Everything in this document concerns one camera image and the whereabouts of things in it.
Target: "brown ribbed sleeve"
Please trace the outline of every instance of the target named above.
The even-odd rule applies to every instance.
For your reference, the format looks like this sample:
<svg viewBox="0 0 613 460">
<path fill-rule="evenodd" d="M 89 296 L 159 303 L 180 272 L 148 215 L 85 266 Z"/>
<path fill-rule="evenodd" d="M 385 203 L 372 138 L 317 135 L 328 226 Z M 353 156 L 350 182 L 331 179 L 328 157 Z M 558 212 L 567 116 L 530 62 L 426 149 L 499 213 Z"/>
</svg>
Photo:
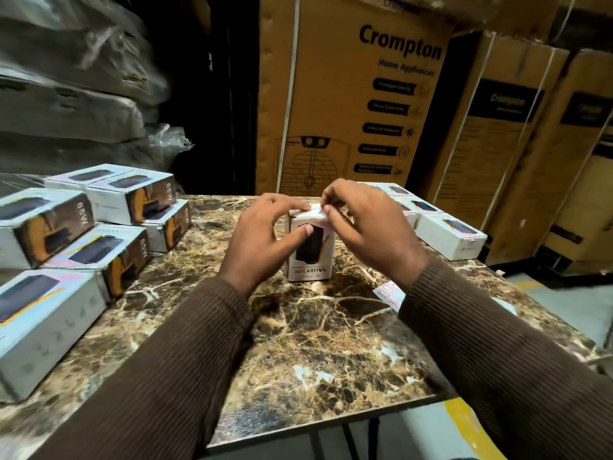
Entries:
<svg viewBox="0 0 613 460">
<path fill-rule="evenodd" d="M 508 460 L 613 458 L 613 383 L 438 261 L 400 318 Z"/>
<path fill-rule="evenodd" d="M 35 459 L 191 459 L 215 430 L 252 323 L 245 299 L 201 281 Z"/>
</svg>

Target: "marble table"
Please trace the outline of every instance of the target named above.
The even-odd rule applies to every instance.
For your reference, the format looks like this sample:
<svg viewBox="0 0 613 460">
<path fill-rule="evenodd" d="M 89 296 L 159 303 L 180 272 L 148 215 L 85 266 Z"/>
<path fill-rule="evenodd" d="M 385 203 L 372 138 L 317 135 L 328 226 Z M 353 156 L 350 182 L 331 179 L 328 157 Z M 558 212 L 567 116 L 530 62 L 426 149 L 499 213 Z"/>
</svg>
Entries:
<svg viewBox="0 0 613 460">
<path fill-rule="evenodd" d="M 96 321 L 36 392 L 0 405 L 0 457 L 26 458 L 96 391 L 168 317 L 199 279 L 214 274 L 240 212 L 252 197 L 187 197 L 193 228 L 153 259 L 127 293 Z M 277 226 L 281 235 L 281 225 Z M 559 346 L 590 363 L 607 359 L 576 329 L 477 260 L 451 264 Z M 329 281 L 288 283 L 278 273 L 252 300 L 272 302 L 253 329 L 254 346 L 227 395 L 210 452 L 450 397 L 409 328 L 372 292 L 387 279 L 337 240 Z"/>
</svg>

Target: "person's left hand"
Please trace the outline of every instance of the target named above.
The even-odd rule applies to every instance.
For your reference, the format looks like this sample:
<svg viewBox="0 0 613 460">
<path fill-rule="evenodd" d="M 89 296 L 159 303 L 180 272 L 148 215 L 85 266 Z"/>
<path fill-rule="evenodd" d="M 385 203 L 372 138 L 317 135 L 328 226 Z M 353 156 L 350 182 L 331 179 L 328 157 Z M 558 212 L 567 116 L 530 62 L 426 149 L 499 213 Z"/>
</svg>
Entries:
<svg viewBox="0 0 613 460">
<path fill-rule="evenodd" d="M 310 224 L 277 240 L 275 223 L 289 210 L 309 211 L 306 201 L 281 194 L 264 194 L 242 212 L 218 277 L 234 286 L 248 299 L 260 283 L 279 271 L 283 262 L 313 232 Z"/>
</svg>

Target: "white paper piece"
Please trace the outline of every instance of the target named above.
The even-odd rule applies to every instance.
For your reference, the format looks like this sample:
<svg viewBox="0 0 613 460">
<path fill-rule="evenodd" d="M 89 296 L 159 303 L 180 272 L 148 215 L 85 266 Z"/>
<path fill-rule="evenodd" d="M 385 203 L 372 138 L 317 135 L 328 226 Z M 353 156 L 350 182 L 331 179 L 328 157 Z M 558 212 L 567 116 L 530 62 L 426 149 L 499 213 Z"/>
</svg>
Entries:
<svg viewBox="0 0 613 460">
<path fill-rule="evenodd" d="M 373 290 L 375 295 L 379 297 L 381 301 L 383 301 L 388 307 L 393 309 L 396 313 L 400 310 L 400 306 L 404 301 L 406 294 L 400 290 L 400 287 L 396 285 L 393 281 L 389 281 L 382 286 L 377 287 Z M 502 308 L 507 311 L 513 313 L 513 315 L 517 316 L 517 311 L 513 305 L 508 302 L 505 302 L 501 299 L 492 298 L 496 303 L 502 306 Z"/>
</svg>

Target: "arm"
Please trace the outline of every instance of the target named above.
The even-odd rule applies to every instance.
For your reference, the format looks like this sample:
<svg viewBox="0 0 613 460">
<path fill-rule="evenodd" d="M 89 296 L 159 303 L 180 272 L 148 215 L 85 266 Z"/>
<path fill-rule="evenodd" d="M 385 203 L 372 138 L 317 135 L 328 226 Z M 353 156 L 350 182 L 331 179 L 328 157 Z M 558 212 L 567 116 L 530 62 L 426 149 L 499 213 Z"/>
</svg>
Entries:
<svg viewBox="0 0 613 460">
<path fill-rule="evenodd" d="M 433 259 L 385 193 L 337 180 L 322 208 L 345 245 L 407 293 L 400 319 L 509 460 L 613 456 L 608 378 Z"/>
<path fill-rule="evenodd" d="M 213 436 L 232 368 L 257 310 L 247 299 L 313 232 L 277 240 L 287 195 L 264 194 L 245 210 L 218 277 L 188 299 L 40 449 L 35 459 L 191 459 Z"/>
</svg>

